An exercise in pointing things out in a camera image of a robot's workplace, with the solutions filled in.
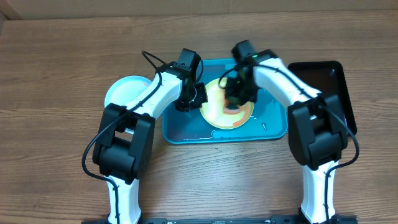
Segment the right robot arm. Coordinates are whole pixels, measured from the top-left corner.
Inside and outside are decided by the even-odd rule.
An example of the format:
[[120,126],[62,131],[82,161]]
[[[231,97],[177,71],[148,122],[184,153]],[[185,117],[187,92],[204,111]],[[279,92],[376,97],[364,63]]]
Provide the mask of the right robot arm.
[[260,90],[268,91],[287,110],[289,147],[303,169],[301,223],[336,223],[333,204],[334,178],[352,131],[340,97],[324,93],[291,72],[275,56],[253,54],[237,60],[237,77],[224,87],[230,106],[251,101]]

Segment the red sponge with green scourer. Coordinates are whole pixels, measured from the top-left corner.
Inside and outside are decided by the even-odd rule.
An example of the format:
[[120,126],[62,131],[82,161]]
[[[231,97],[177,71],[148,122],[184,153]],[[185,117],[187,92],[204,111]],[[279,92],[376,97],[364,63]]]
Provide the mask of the red sponge with green scourer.
[[238,114],[240,112],[240,105],[236,105],[234,103],[230,103],[228,100],[224,101],[223,113],[224,114]]

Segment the light blue plate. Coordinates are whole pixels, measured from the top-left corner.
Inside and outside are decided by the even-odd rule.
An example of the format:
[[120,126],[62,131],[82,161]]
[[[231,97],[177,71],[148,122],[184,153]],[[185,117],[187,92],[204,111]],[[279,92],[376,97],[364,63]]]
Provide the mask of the light blue plate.
[[140,95],[152,82],[145,77],[132,75],[116,81],[108,89],[104,107],[110,103],[122,106]]

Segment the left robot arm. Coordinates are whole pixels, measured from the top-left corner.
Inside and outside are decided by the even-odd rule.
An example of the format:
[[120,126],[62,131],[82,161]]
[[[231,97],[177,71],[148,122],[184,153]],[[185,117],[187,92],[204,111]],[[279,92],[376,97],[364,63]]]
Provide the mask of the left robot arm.
[[139,180],[151,157],[155,122],[172,103],[184,111],[204,100],[201,75],[183,76],[169,68],[153,80],[128,76],[106,93],[97,135],[87,149],[99,167],[97,179],[108,185],[110,211],[103,223],[139,223]]

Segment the yellow plate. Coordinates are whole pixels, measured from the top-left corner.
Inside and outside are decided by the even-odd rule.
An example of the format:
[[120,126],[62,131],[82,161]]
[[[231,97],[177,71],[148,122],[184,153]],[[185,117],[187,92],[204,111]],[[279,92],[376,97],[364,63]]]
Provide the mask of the yellow plate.
[[225,90],[218,86],[216,78],[205,85],[208,102],[202,104],[200,113],[212,126],[220,129],[234,129],[242,126],[252,115],[254,103],[247,102],[240,107],[238,114],[223,113]]

